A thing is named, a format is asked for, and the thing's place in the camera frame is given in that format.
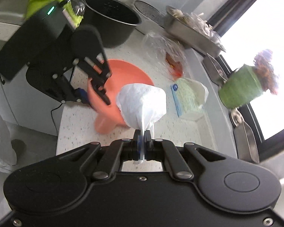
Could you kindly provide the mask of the orange footed ceramic bowl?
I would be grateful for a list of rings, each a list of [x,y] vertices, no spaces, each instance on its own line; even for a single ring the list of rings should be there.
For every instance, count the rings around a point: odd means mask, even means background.
[[[94,127],[99,134],[109,134],[116,126],[126,126],[125,121],[116,105],[116,96],[121,88],[127,84],[154,85],[150,77],[137,66],[120,59],[109,59],[108,65],[112,76],[105,83],[106,95],[111,101],[106,105],[104,101],[93,90],[91,83],[87,84],[88,99],[97,112]]]

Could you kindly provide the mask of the white tissue paper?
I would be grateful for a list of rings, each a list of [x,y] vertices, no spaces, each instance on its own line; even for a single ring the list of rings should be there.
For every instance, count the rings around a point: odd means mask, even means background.
[[[116,105],[130,128],[154,135],[154,124],[167,113],[166,93],[162,88],[147,84],[124,85],[116,96]]]

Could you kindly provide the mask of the patterned tissue pack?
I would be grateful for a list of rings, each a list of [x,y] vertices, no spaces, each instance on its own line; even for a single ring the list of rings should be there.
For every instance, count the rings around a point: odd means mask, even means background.
[[[203,106],[209,94],[206,86],[182,77],[171,85],[171,91],[179,118],[197,121],[203,117]]]

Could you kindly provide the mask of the black cooker inner pot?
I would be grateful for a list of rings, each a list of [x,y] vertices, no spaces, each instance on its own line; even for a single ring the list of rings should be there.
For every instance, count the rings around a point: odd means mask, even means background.
[[[80,25],[94,26],[105,48],[115,48],[125,43],[141,24],[140,16],[118,0],[84,1],[86,9]]]

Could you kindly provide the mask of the clear plastic bag with scraps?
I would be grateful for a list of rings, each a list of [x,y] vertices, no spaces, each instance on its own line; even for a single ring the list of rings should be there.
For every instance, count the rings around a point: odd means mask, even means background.
[[[178,41],[149,32],[142,40],[142,49],[151,66],[166,78],[176,81],[187,73],[188,61]]]

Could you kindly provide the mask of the round mesh strainer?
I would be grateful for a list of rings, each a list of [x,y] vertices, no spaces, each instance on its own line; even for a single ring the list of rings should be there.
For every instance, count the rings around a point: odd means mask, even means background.
[[[143,15],[143,17],[155,22],[162,28],[164,27],[165,15],[161,13],[158,9],[141,0],[136,0],[134,2],[134,7],[140,14]]]

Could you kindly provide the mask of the round metal lid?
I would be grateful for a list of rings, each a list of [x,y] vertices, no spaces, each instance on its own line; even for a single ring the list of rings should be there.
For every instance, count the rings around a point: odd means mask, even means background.
[[[237,108],[230,110],[229,117],[234,127],[238,127],[244,121],[242,114]]]

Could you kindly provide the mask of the steel tray right on sill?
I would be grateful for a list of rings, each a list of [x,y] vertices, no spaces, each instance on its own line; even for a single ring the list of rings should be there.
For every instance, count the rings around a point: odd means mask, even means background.
[[[257,143],[252,129],[247,122],[242,121],[233,130],[239,159],[258,164],[260,162]]]

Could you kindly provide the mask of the small steel tray on sill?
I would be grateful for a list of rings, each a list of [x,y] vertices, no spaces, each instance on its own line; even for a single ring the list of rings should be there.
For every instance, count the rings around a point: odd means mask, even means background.
[[[226,83],[228,77],[226,76],[218,61],[214,59],[210,54],[207,53],[207,55],[203,59],[202,64],[213,83],[215,83],[219,87],[222,87]]]

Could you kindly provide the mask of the large steel tray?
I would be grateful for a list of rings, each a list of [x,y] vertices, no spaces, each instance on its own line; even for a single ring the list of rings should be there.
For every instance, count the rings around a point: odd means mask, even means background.
[[[222,45],[214,43],[200,32],[190,28],[184,22],[174,17],[172,15],[173,9],[171,6],[166,6],[167,14],[164,20],[164,29],[167,33],[203,55],[208,53],[214,58],[217,58],[221,52],[226,52],[226,49]]]

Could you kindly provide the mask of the green textured flower vase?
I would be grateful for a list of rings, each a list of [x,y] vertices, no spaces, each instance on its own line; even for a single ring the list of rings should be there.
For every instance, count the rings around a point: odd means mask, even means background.
[[[262,94],[263,90],[253,66],[249,65],[243,65],[232,73],[218,91],[220,100],[227,109],[241,107]]]

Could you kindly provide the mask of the dried orange flowers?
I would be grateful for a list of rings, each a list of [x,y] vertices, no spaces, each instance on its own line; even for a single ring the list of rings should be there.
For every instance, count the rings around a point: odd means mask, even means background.
[[[263,92],[269,90],[271,94],[277,95],[277,76],[274,73],[271,60],[271,50],[267,49],[259,52],[253,59],[253,71],[261,84]]]

